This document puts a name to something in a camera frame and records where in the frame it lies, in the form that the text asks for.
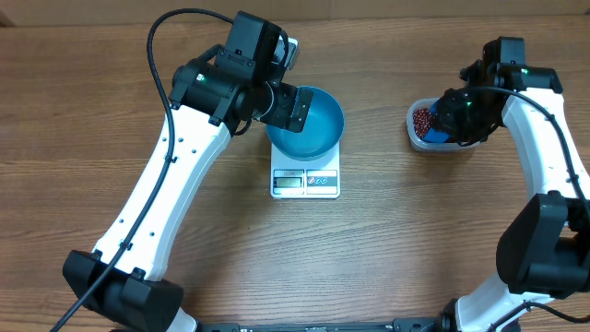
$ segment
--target wood grain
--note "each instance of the wood grain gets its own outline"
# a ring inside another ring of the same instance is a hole
[[[343,105],[342,196],[268,193],[265,129],[231,141],[203,181],[167,279],[205,322],[387,321],[433,315],[494,271],[499,237],[526,203],[506,130],[471,152],[418,154],[405,116],[459,87],[458,70],[499,35],[526,39],[530,65],[554,67],[578,151],[590,162],[590,20],[406,18],[281,24],[302,44],[285,81]],[[161,27],[155,58],[177,66],[225,41],[218,23]],[[75,299],[61,268],[111,225],[158,137],[148,26],[0,30],[0,330],[47,331]],[[590,297],[556,307],[586,314]],[[542,313],[529,331],[582,331]],[[81,310],[64,331],[113,323]]]
[[[448,18],[583,15],[590,0],[0,0],[18,27],[151,24],[176,8],[207,8],[229,17],[239,10],[270,20]],[[177,22],[212,21],[183,15]]]

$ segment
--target black cable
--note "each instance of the black cable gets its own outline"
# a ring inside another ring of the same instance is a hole
[[[568,174],[570,174],[570,181],[572,182],[573,191],[578,196],[578,198],[580,198],[582,200],[583,206],[584,206],[584,212],[585,212],[586,216],[588,217],[588,219],[590,219],[590,207],[588,207],[588,203],[587,203],[586,198],[584,196],[584,192],[582,191],[582,187],[580,186],[580,183],[578,181],[579,177],[575,173],[575,169],[573,168],[572,155],[570,154],[570,148],[568,147],[568,143],[565,139],[565,135],[563,134],[563,131],[561,130],[560,125],[557,123],[557,120],[555,120],[555,115],[549,113],[549,111],[547,111],[543,106],[539,105],[536,101],[533,101],[532,99],[526,97],[525,95],[522,95],[518,92],[514,92],[512,90],[496,88],[496,87],[470,87],[470,88],[461,88],[461,89],[457,90],[458,93],[465,93],[465,92],[469,93],[469,92],[477,92],[477,91],[492,91],[492,92],[497,92],[497,93],[501,93],[504,95],[515,96],[516,98],[519,98],[523,101],[528,102],[531,106],[535,107],[539,112],[541,112],[543,115],[545,115],[547,120],[551,123],[551,125],[553,125],[553,129],[555,130],[555,133],[557,134],[557,137],[560,140],[561,151],[563,152],[563,158],[565,159],[565,165],[568,169]]]
[[[149,208],[151,208],[152,203],[154,203],[154,200],[156,199],[156,196],[158,195],[159,189],[162,187],[162,184],[164,183],[164,179],[166,178],[166,174],[168,173],[168,169],[170,168],[170,164],[172,162],[172,155],[174,152],[174,140],[175,140],[174,120],[172,118],[172,111],[171,111],[171,107],[170,107],[170,104],[168,101],[168,97],[166,96],[166,91],[164,91],[164,87],[162,86],[162,82],[159,79],[158,70],[156,70],[156,64],[154,63],[154,54],[153,54],[152,44],[153,44],[153,40],[154,40],[154,34],[156,33],[156,29],[164,20],[166,20],[167,18],[176,16],[176,15],[179,15],[179,14],[184,14],[184,13],[196,13],[196,14],[210,15],[214,18],[219,18],[221,20],[224,20],[228,23],[233,24],[233,19],[227,18],[223,15],[220,15],[218,13],[214,13],[209,10],[197,9],[197,8],[183,8],[183,9],[172,10],[172,11],[162,15],[151,26],[151,29],[149,30],[149,34],[147,35],[147,62],[149,63],[149,70],[151,71],[151,75],[154,77],[154,82],[156,83],[156,89],[158,89],[159,97],[161,98],[162,103],[164,104],[164,108],[166,109],[166,118],[168,119],[168,133],[170,136],[170,137],[168,137],[168,139],[169,139],[168,140],[168,142],[169,142],[168,143],[168,151],[166,152],[166,158],[164,160],[164,165],[162,166],[162,170],[159,173],[158,180],[156,181],[156,184],[154,185],[154,189],[152,190],[151,194],[149,195],[149,198],[147,199],[146,204],[141,209],[141,212],[137,216],[136,222],[134,222],[133,226],[131,227],[131,230],[127,233],[127,236],[125,237],[123,242],[120,244],[119,250],[114,255],[114,257],[111,259],[111,262],[109,263],[109,265],[104,269],[104,271],[102,271],[100,276],[92,283],[92,285],[90,285],[90,287],[88,288],[88,290],[86,290],[84,295],[82,295],[70,307],[70,309],[68,309],[65,312],[65,314],[62,316],[62,318],[60,318],[59,321],[57,321],[57,323],[55,323],[55,326],[51,329],[51,332],[59,331],[59,329],[65,325],[67,320],[72,317],[72,315],[80,308],[80,306],[82,306],[82,304],[84,304],[84,302],[88,299],[88,297],[101,285],[101,283],[107,278],[109,273],[114,269],[114,266],[117,264],[117,262],[119,261],[119,259],[121,258],[121,256],[123,255],[123,253],[125,252],[125,250],[129,246],[129,244],[131,243],[131,240],[136,235],[137,229],[139,229],[141,222],[143,221],[144,217],[149,212]]]
[[[530,308],[536,307],[536,308],[539,308],[539,309],[543,309],[546,312],[548,312],[550,314],[553,314],[553,315],[555,315],[555,316],[557,316],[557,317],[559,317],[559,318],[561,318],[563,320],[566,320],[566,321],[568,321],[570,323],[574,323],[574,324],[587,324],[587,323],[590,323],[590,314],[588,316],[586,316],[586,317],[573,317],[573,316],[570,316],[568,314],[564,314],[564,313],[562,313],[560,311],[557,311],[557,310],[555,310],[555,309],[551,308],[550,306],[545,305],[543,303],[525,302],[525,304],[527,305],[527,308],[526,309],[528,311],[530,311]]]
[[[248,129],[250,129],[251,125],[252,125],[252,119],[248,119],[248,121],[246,121],[246,124],[243,126],[243,128],[240,129],[239,131],[235,132],[235,134],[233,134],[233,135],[234,136],[242,136],[242,135],[246,134]]]
[[[498,322],[490,325],[490,328],[488,328],[488,332],[496,331],[496,329],[498,329],[498,327],[502,326],[504,323],[506,323],[507,321],[514,318],[518,313],[522,312],[523,310],[527,310],[528,312],[530,312],[532,308],[543,309],[546,312],[553,314],[553,315],[555,315],[565,321],[568,321],[570,323],[574,323],[574,324],[590,323],[590,315],[588,315],[586,317],[573,317],[568,314],[564,314],[558,310],[555,310],[555,309],[551,308],[550,306],[543,304],[543,303],[523,302],[522,304],[520,304],[516,308],[512,309],[512,311],[510,311],[510,313],[506,314],[506,316],[502,317]]]

